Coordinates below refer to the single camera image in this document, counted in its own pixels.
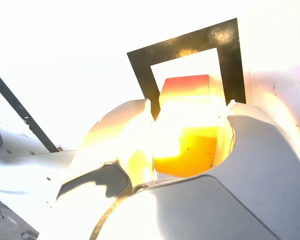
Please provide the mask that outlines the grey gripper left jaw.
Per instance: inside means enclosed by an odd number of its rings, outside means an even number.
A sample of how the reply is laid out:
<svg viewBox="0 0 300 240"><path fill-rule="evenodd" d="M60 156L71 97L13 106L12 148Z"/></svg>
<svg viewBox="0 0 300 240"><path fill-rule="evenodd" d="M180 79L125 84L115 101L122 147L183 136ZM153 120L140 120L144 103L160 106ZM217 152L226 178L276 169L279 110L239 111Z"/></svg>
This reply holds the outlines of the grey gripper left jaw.
<svg viewBox="0 0 300 240"><path fill-rule="evenodd" d="M134 187L155 178L148 99L127 101L97 121L61 179L41 240L91 240Z"/></svg>

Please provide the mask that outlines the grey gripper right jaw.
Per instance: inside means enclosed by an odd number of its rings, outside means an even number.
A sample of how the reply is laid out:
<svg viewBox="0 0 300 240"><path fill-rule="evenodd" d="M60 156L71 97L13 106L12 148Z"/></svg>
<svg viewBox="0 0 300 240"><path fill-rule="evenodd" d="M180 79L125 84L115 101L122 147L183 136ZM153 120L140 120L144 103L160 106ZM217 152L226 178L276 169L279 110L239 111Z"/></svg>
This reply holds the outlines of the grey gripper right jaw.
<svg viewBox="0 0 300 240"><path fill-rule="evenodd" d="M232 151L212 169L117 204L94 240L300 240L300 158L262 109L234 103Z"/></svg>

